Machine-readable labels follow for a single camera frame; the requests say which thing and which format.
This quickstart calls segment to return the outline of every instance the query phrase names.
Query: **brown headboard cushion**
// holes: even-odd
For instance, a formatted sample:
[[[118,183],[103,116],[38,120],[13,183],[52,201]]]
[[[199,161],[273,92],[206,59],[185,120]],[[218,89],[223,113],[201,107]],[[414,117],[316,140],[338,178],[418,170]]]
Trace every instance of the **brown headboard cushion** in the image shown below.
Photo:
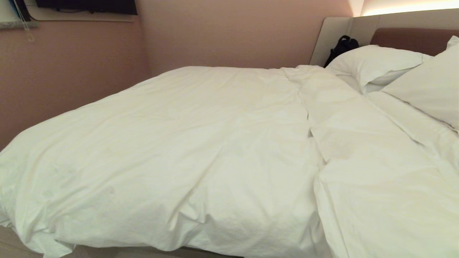
[[[436,56],[446,50],[446,44],[459,30],[426,28],[379,28],[372,45],[391,47]]]

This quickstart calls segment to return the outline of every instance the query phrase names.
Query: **black bag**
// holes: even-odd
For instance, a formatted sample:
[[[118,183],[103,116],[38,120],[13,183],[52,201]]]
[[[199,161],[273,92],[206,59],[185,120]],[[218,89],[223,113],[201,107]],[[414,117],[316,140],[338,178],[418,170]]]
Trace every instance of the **black bag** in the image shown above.
[[[351,39],[349,36],[342,36],[338,41],[338,44],[334,49],[330,50],[330,57],[328,58],[327,62],[325,63],[324,67],[327,67],[333,59],[337,56],[341,55],[342,53],[348,52],[349,50],[353,50],[358,48],[358,42],[355,39]]]

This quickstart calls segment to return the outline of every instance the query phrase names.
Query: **white duvet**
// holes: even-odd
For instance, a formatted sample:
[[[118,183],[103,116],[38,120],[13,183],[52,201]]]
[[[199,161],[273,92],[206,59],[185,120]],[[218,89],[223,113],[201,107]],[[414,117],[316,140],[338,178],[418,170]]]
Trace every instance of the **white duvet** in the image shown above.
[[[319,67],[171,71],[16,137],[0,224],[46,258],[456,257],[458,149],[419,143],[381,106]]]

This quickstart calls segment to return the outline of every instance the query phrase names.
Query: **wall-mounted tv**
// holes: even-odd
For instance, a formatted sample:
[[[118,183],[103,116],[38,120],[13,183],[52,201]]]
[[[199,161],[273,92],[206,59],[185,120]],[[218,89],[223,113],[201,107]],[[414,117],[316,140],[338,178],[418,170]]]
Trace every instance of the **wall-mounted tv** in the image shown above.
[[[37,0],[37,6],[54,9],[114,12],[137,15],[135,0]]]

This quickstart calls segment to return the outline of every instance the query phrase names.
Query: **light strip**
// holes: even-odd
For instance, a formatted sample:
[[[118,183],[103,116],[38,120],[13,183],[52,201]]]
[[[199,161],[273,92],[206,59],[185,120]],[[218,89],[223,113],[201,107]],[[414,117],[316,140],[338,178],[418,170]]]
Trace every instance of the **light strip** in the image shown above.
[[[370,11],[365,11],[362,16],[380,15],[387,13],[399,13],[409,11],[427,11],[427,10],[442,10],[459,8],[459,0],[450,1],[435,1],[434,3],[416,4],[409,6],[396,6],[389,8],[381,8]]]

